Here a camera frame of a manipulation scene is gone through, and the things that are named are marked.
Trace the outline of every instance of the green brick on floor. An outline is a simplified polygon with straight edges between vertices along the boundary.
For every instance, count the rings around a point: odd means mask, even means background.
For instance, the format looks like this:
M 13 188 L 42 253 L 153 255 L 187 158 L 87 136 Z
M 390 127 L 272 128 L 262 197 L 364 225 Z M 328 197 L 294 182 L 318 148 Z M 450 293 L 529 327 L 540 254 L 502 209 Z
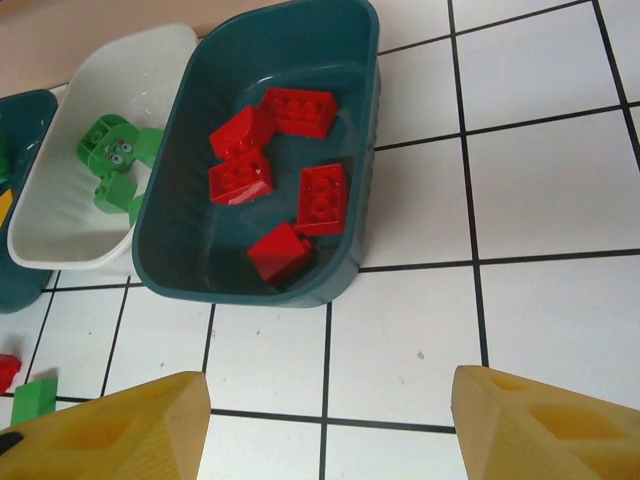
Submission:
M 56 409 L 57 378 L 41 378 L 16 388 L 11 425 L 28 422 Z

